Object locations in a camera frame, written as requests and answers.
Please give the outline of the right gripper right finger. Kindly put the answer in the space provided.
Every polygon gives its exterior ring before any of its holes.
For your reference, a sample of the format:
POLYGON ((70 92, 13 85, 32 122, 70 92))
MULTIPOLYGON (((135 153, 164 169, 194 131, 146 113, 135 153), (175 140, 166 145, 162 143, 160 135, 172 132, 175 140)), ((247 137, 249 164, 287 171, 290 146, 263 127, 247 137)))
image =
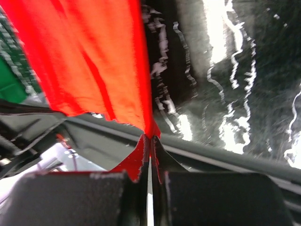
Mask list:
POLYGON ((157 226, 291 226, 280 188, 258 173, 190 172, 151 140, 157 226))

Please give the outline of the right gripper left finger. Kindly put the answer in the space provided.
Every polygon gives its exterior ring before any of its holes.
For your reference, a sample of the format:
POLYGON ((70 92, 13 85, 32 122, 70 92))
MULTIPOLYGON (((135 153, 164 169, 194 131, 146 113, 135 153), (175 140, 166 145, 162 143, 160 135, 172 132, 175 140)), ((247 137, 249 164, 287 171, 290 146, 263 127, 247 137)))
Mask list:
POLYGON ((33 172, 13 187, 3 226, 145 226, 150 139, 110 171, 33 172))

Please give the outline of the red t shirt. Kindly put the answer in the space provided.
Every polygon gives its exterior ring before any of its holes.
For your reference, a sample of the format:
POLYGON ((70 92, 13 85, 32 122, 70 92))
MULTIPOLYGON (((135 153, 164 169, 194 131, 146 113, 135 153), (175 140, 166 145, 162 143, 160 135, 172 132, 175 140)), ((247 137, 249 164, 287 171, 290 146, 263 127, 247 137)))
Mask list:
POLYGON ((3 0, 50 107, 159 136, 138 0, 3 0))

